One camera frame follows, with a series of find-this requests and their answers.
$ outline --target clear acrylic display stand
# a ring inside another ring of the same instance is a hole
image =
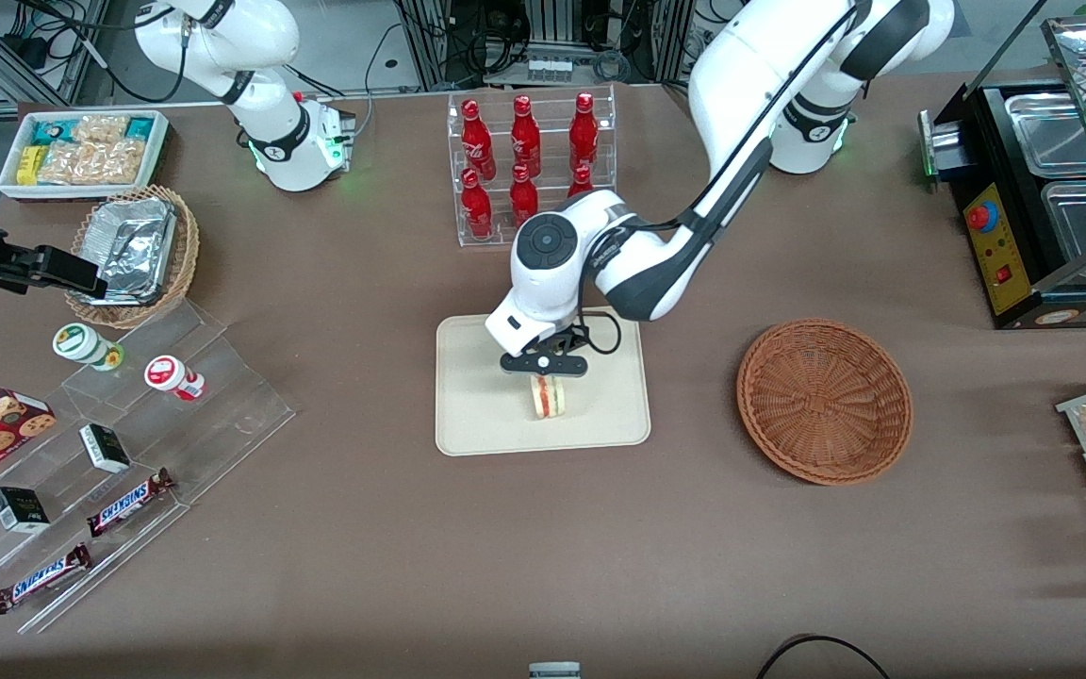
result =
[[[0,589],[25,579],[86,542],[94,567],[27,598],[9,616],[18,632],[49,627],[150,540],[174,524],[230,468],[293,417],[275,388],[225,339],[225,327],[190,301],[129,331],[119,343],[125,364],[111,373],[85,366],[47,397],[58,418],[47,436],[0,463],[0,486],[31,489],[51,525],[42,532],[8,532],[0,525]],[[149,361],[180,357],[205,379],[195,401],[151,390]],[[91,467],[78,430],[109,426],[132,460],[128,471]],[[124,524],[91,539],[87,517],[135,489],[159,468],[177,482]]]
[[[592,167],[590,181],[594,189],[618,187],[615,90],[605,86],[531,89],[531,111],[540,124],[543,153],[542,173],[533,179],[540,193],[540,211],[552,210],[564,202],[568,198],[569,186],[572,186],[572,168],[568,164],[568,128],[572,125],[572,116],[577,112],[577,95],[581,91],[589,91],[594,96],[594,117],[597,118],[597,162]],[[516,95],[517,91],[493,89],[464,91],[447,99],[446,144],[452,158],[452,192],[455,194],[455,224],[460,246],[508,246],[518,232],[518,228],[514,227],[509,205],[509,187],[514,181],[514,150],[509,142],[509,129],[514,126]],[[460,200],[460,193],[464,192],[460,173],[468,167],[467,155],[464,154],[464,116],[460,115],[460,103],[467,99],[475,99],[480,104],[480,118],[489,126],[492,158],[496,161],[496,176],[492,181],[482,183],[492,202],[492,237],[483,240],[471,236]]]

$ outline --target brown table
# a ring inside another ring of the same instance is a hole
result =
[[[168,109],[162,180],[203,229],[192,298],[303,412],[48,632],[0,619],[0,678],[513,678],[561,658],[736,678],[796,632],[904,678],[1086,676],[1086,467],[1052,408],[1086,391],[1086,331],[990,330],[951,201],[918,181],[914,113],[960,80],[879,83],[830,167],[761,183],[642,328],[646,443],[483,460],[433,443],[434,328],[509,284],[505,253],[456,246],[445,99],[380,100],[354,172],[305,194],[254,172],[224,108]],[[620,192],[669,218],[702,189],[702,143],[662,89],[618,96]],[[67,244],[86,210],[3,201],[0,225]],[[877,481],[805,485],[743,431],[743,351],[810,315],[908,377],[917,428]],[[0,386],[72,373],[48,348],[71,318],[61,293],[0,291]],[[830,647],[783,663],[869,676]]]

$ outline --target red bottle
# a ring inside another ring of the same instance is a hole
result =
[[[568,128],[570,155],[568,164],[576,172],[582,164],[597,164],[597,120],[594,118],[594,96],[582,91],[577,95],[577,115]]]
[[[514,97],[514,127],[509,129],[514,142],[514,164],[522,164],[531,176],[543,172],[543,151],[540,143],[540,124],[531,113],[531,98],[526,95]]]
[[[585,190],[593,190],[594,185],[590,184],[590,166],[582,163],[580,167],[572,171],[572,186],[568,188],[568,197],[576,197],[577,193],[584,193]]]
[[[480,173],[485,181],[492,181],[496,176],[496,163],[492,160],[492,135],[489,127],[480,120],[480,106],[475,100],[467,99],[460,103],[464,113],[464,153],[469,166]]]
[[[473,168],[464,168],[460,178],[464,181],[460,202],[464,203],[464,218],[467,219],[471,237],[487,240],[492,236],[492,203],[489,202],[489,192],[480,186],[480,176]]]
[[[514,226],[521,228],[527,219],[540,211],[540,193],[531,181],[525,164],[514,166],[514,185],[509,187],[509,202],[514,205]]]

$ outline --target round wicker basket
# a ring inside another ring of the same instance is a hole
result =
[[[65,293],[65,302],[74,314],[86,323],[94,325],[106,325],[117,327],[119,330],[130,330],[137,327],[146,318],[173,309],[187,296],[190,288],[190,279],[195,275],[195,257],[199,255],[199,226],[195,224],[195,215],[190,214],[187,203],[182,201],[173,190],[163,186],[147,186],[144,189],[128,190],[119,197],[108,198],[110,202],[139,201],[142,198],[162,198],[169,201],[178,210],[178,221],[175,224],[175,241],[169,247],[169,262],[165,272],[165,282],[162,297],[154,304],[148,306],[91,306],[78,302],[68,292]],[[74,237],[74,250],[77,253],[83,249],[83,238],[86,237],[87,224],[90,224],[90,215],[83,219],[83,228],[78,229]]]
[[[762,334],[740,364],[736,405],[774,464],[825,486],[886,471],[912,430],[911,393],[896,363],[866,335],[825,318]]]

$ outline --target black box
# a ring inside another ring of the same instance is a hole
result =
[[[48,528],[48,516],[39,506],[36,491],[9,486],[0,486],[0,521],[14,532],[41,532]]]
[[[90,464],[112,474],[128,471],[128,454],[122,447],[115,431],[103,425],[86,425],[78,430],[83,437],[83,448],[90,455]]]

